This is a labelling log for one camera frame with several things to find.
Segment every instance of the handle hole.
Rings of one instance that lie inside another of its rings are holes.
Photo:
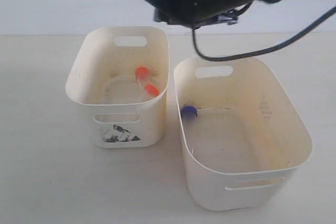
[[[210,77],[225,77],[230,76],[233,73],[233,67],[231,66],[216,66],[198,68],[196,70],[197,78],[210,78]]]
[[[230,186],[227,186],[227,190],[240,190],[251,187],[264,187],[269,185],[274,185],[282,182],[284,178],[274,178],[274,179],[262,179],[262,180],[252,180],[252,181],[239,181],[234,182]]]
[[[143,47],[147,45],[147,39],[143,36],[118,36],[114,38],[114,44],[118,47]]]
[[[97,114],[94,116],[97,123],[135,123],[140,120],[140,115],[129,114]]]

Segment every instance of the white plastic bin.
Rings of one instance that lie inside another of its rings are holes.
[[[193,58],[174,71],[179,112],[197,108],[180,130],[187,184],[210,210],[266,203],[310,157],[312,140],[268,67],[255,58]]]
[[[134,73],[146,67],[159,89],[144,99]],[[85,118],[93,142],[103,148],[145,147],[166,129],[169,45],[153,27],[112,27],[84,40],[66,83],[66,93]]]

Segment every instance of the white table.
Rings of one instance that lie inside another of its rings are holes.
[[[218,54],[289,37],[202,36]],[[83,36],[0,37],[0,223],[336,223],[336,33],[311,34],[262,59],[314,141],[311,159],[264,207],[212,212],[188,193],[172,75],[166,136],[154,146],[95,147],[65,94]],[[190,35],[171,36],[171,70],[196,57]]]

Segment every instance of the white wall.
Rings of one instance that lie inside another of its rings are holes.
[[[0,34],[87,34],[103,26],[154,25],[170,34],[189,32],[152,22],[153,7],[143,0],[0,0]],[[284,0],[256,3],[240,24],[202,28],[199,33],[292,32],[335,5],[335,0]],[[336,31],[332,17],[316,31]]]

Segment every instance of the blue bottle cap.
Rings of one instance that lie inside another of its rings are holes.
[[[183,116],[187,118],[195,118],[197,117],[197,108],[193,106],[186,106],[183,109],[181,109],[181,117]]]

